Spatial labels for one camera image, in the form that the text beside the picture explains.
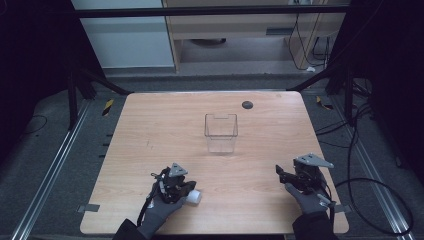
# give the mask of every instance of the black horizontal pole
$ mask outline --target black horizontal pole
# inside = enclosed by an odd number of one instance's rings
[[[245,14],[296,14],[296,13],[345,13],[363,9],[365,6],[337,5],[275,5],[275,6],[214,6],[214,7],[172,7],[172,8],[131,8],[93,9],[50,12],[53,15],[78,18],[116,17],[159,17],[199,15],[245,15]]]

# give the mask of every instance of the table top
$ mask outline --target table top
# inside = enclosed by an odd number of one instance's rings
[[[251,101],[253,108],[242,107]],[[210,153],[206,114],[237,114],[238,136],[230,154]],[[158,234],[285,234],[301,211],[284,190],[275,165],[294,173],[293,158],[323,157],[301,95],[297,92],[134,93],[128,96],[81,231],[115,233],[125,218],[136,222],[155,179],[172,163],[188,170],[202,193],[185,204]],[[339,202],[328,169],[321,169]],[[337,213],[335,232],[348,223]]]

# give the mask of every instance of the transparent box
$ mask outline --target transparent box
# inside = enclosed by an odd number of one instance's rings
[[[205,137],[209,152],[234,152],[237,135],[236,114],[205,115]]]

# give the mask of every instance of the gray glove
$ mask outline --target gray glove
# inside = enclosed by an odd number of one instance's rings
[[[299,190],[297,190],[291,183],[284,184],[287,192],[296,199],[303,214],[325,212],[328,205],[331,203],[326,197],[327,194],[324,192],[327,185],[324,175],[322,175],[322,173],[320,174],[322,179],[322,189],[314,190],[309,193],[299,192]]]
[[[151,205],[153,207],[146,209],[143,223],[137,228],[146,239],[151,239],[155,232],[166,222],[166,219],[183,206],[186,197],[182,197],[176,203],[168,204],[163,202],[162,198],[156,194],[152,201]]]

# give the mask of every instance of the wall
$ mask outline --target wall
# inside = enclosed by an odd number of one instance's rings
[[[75,9],[157,8],[160,0],[72,0]],[[164,17],[81,19],[103,69],[174,67]]]

